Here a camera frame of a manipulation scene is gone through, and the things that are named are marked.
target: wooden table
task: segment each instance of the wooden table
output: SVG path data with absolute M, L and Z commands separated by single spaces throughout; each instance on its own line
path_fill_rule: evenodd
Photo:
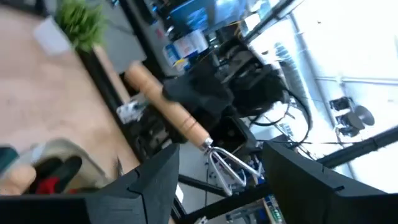
M 0 142 L 19 152 L 55 138 L 85 149 L 109 177 L 139 165 L 95 84 L 74 52 L 47 56 L 33 37 L 42 21 L 0 6 Z M 97 57 L 123 102 L 129 95 L 105 51 Z

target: black bar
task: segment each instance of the black bar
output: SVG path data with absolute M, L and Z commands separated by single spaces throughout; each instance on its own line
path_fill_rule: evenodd
M 278 14 L 281 13 L 284 9 L 289 7 L 295 0 L 282 0 L 278 2 L 270 12 L 268 12 L 265 18 L 258 23 L 252 31 L 250 31 L 245 37 L 243 37 L 244 42 L 250 42 L 250 40 L 256 35 L 259 34 L 261 29 L 268 25 L 271 20 L 273 19 L 280 19 L 278 18 Z
M 179 224 L 180 220 L 187 215 L 184 207 L 182 206 L 181 202 L 178 200 L 177 197 L 174 198 L 173 206 L 172 206 L 172 218 L 173 220 Z
M 42 15 L 47 16 L 47 8 L 45 7 L 44 0 L 36 0 L 35 9 L 37 12 L 40 12 Z
M 106 106 L 108 106 L 108 109 L 111 112 L 115 122 L 117 123 L 119 129 L 123 133 L 124 138 L 126 139 L 127 143 L 130 145 L 130 148 L 133 150 L 138 160 L 140 162 L 144 162 L 145 157 L 136 148 L 135 138 L 129 132 L 128 128 L 122 124 L 118 114 L 116 113 L 116 109 L 119 106 L 121 106 L 123 103 L 118 93 L 114 89 L 112 83 L 110 82 L 108 75 L 106 74 L 101 62 L 98 60 L 97 56 L 93 51 L 87 53 L 78 50 L 77 52 L 78 55 L 80 56 L 80 60 L 83 62 L 83 65 L 90 74 L 90 77 L 93 79 L 94 84 L 96 85 L 99 93 L 104 99 Z
M 36 7 L 36 3 L 34 6 L 30 6 L 26 3 L 24 3 L 23 1 L 10 1 L 10 0 L 0 0 L 0 4 L 9 6 L 11 8 L 23 11 L 23 12 L 27 12 L 29 14 L 33 14 L 35 16 L 45 16 L 44 14 L 42 14 L 43 12 L 39 10 L 39 8 Z
M 181 218 L 178 221 L 178 224 L 192 224 L 201 217 L 207 217 L 207 219 L 210 220 L 234 209 L 255 202 L 269 194 L 271 194 L 271 189 L 268 184 L 259 184 L 254 188 L 246 189 L 244 192 L 224 198 L 223 200 L 189 213 L 185 217 Z
M 214 186 L 213 184 L 209 184 L 200 180 L 196 180 L 192 177 L 187 177 L 186 175 L 178 175 L 178 181 L 180 183 L 189 185 L 191 187 L 205 190 L 207 192 L 210 192 L 212 194 L 216 194 L 222 197 L 226 197 L 227 195 L 225 194 L 224 190 L 221 187 Z
M 323 164 L 327 168 L 334 168 L 352 161 L 357 157 L 376 151 L 396 141 L 398 141 L 398 127 L 394 127 L 372 138 L 355 143 L 345 149 L 336 151 L 330 155 L 318 159 L 317 162 Z
M 119 0 L 120 7 L 123 10 L 124 15 L 126 16 L 127 20 L 130 23 L 130 26 L 134 30 L 134 34 L 137 36 L 142 49 L 144 50 L 147 59 L 144 60 L 142 63 L 148 68 L 152 74 L 159 80 L 162 80 L 165 77 L 165 74 L 160 67 L 159 63 L 157 63 L 157 59 L 155 56 L 154 51 L 152 50 L 152 47 L 150 46 L 150 43 L 148 42 L 147 38 L 145 37 L 144 32 L 141 29 L 141 26 L 139 23 L 136 21 L 135 15 L 132 13 L 131 8 L 129 4 L 135 4 L 133 0 Z

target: green plant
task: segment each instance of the green plant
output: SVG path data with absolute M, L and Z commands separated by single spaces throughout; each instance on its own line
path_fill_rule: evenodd
M 74 48 L 87 52 L 102 43 L 105 22 L 101 10 L 101 6 L 87 6 L 84 0 L 63 0 L 55 21 Z

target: wire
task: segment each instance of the wire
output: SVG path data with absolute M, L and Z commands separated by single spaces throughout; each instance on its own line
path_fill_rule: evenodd
M 277 124 L 279 121 L 282 121 L 282 119 L 285 118 L 286 114 L 289 112 L 289 108 L 290 108 L 290 102 L 289 102 L 289 104 L 288 104 L 287 107 L 286 107 L 286 111 L 285 111 L 284 115 L 283 115 L 281 118 L 279 118 L 278 120 L 273 121 L 273 122 L 270 122 L 270 123 L 258 123 L 258 122 L 257 122 L 257 120 L 258 120 L 258 119 L 262 116 L 262 114 L 265 112 L 265 111 L 262 111 L 262 112 L 260 112 L 260 114 L 257 115 L 254 119 L 248 118 L 248 119 L 250 120 L 249 128 L 250 128 L 252 125 L 254 125 L 254 124 L 257 125 L 257 126 L 261 126 L 261 127 L 267 127 L 267 126 L 275 125 L 275 124 Z
M 209 183 L 209 162 L 206 162 L 206 184 Z M 207 190 L 205 191 L 205 207 L 207 206 Z
M 119 26 L 119 25 L 115 24 L 113 21 L 111 21 L 109 19 L 105 19 L 105 23 L 107 23 L 107 25 L 117 29 L 120 32 L 123 32 L 125 34 L 134 36 L 134 31 L 133 30 L 129 30 L 128 28 L 125 28 L 123 26 Z
M 298 143 L 295 141 L 273 141 L 273 140 L 263 140 L 263 139 L 258 139 L 257 141 L 259 142 L 274 142 L 274 143 Z M 360 142 L 306 142 L 303 141 L 301 144 L 356 144 Z
M 311 100 L 311 101 L 314 101 L 314 102 L 320 102 L 320 103 L 323 103 L 323 101 L 322 100 L 314 100 L 314 99 L 312 99 L 312 98 L 308 98 L 308 97 L 306 97 L 306 96 L 298 96 L 299 98 L 303 98 L 303 99 L 308 99 L 308 100 Z
M 298 149 L 299 149 L 300 151 L 302 151 L 304 154 L 306 154 L 306 155 L 308 156 L 308 158 L 312 159 L 313 161 L 316 160 L 316 158 L 314 158 L 314 157 L 311 155 L 311 152 L 309 152 L 308 150 L 304 150 L 302 147 L 298 147 Z
M 235 24 L 240 24 L 242 21 L 236 21 L 236 22 L 232 22 L 232 23 L 230 23 L 230 24 L 228 24 L 227 26 L 231 26 L 231 25 L 235 25 Z
M 234 35 L 238 35 L 241 31 L 241 28 L 238 26 L 235 31 L 234 31 Z
M 295 147 L 301 145 L 301 144 L 308 138 L 308 134 L 310 133 L 310 130 L 312 129 L 312 117 L 311 117 L 311 114 L 310 114 L 310 112 L 309 112 L 307 106 L 303 104 L 303 102 L 300 100 L 300 98 L 299 98 L 295 93 L 293 93 L 292 91 L 288 90 L 286 87 L 284 87 L 284 88 L 285 88 L 285 90 L 289 93 L 290 96 L 293 96 L 293 98 L 294 98 L 298 103 L 300 103 L 300 105 L 301 105 L 301 106 L 303 107 L 303 109 L 304 109 L 304 112 L 307 114 L 307 120 L 308 120 L 308 123 L 307 123 L 307 131 L 305 132 L 305 135 L 304 135 L 304 137 L 303 137 L 303 139 L 302 139 L 301 141 L 295 142 L 295 143 L 293 144 L 292 148 L 295 148 Z

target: wooden handle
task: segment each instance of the wooden handle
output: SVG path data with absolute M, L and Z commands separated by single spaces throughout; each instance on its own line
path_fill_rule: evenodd
M 210 137 L 209 133 L 180 104 L 165 99 L 162 95 L 163 85 L 139 62 L 133 62 L 126 72 L 125 79 L 145 97 L 196 147 Z

